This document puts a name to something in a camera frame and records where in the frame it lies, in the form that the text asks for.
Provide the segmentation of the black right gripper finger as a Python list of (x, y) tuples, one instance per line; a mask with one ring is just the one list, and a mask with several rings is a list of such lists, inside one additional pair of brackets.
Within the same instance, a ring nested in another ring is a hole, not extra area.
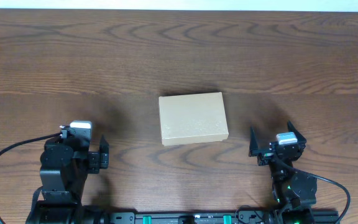
[(250, 127), (250, 144), (249, 144), (249, 155), (257, 156), (258, 155), (259, 146), (256, 140), (255, 132), (253, 127)]
[(298, 140), (298, 144), (305, 145), (306, 138), (294, 127), (291, 121), (287, 122), (287, 128), (289, 132), (293, 132)]

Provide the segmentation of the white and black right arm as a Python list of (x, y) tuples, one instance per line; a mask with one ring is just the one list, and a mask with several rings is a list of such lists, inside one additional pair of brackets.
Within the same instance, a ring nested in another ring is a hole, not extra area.
[(250, 129), (249, 156), (256, 157), (259, 166), (269, 166), (272, 194), (278, 205), (264, 213), (264, 223), (314, 223), (311, 206), (316, 203), (317, 180), (296, 170), (297, 161), (305, 147), (306, 138), (291, 122), (288, 131), (276, 135), (267, 147), (259, 147), (253, 129)]

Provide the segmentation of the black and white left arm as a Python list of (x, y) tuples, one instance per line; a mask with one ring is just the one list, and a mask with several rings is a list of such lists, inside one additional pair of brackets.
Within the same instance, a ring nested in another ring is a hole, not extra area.
[(103, 209), (81, 202), (88, 174), (98, 174), (109, 165), (109, 144), (101, 138), (99, 150), (90, 151), (91, 128), (65, 126), (57, 137), (46, 140), (41, 154), (42, 186), (34, 196), (27, 223), (109, 223)]

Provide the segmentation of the cardboard box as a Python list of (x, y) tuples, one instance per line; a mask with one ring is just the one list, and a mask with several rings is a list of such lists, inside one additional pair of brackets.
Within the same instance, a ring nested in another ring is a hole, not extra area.
[(229, 136), (221, 92), (161, 96), (158, 107), (164, 146), (223, 141)]

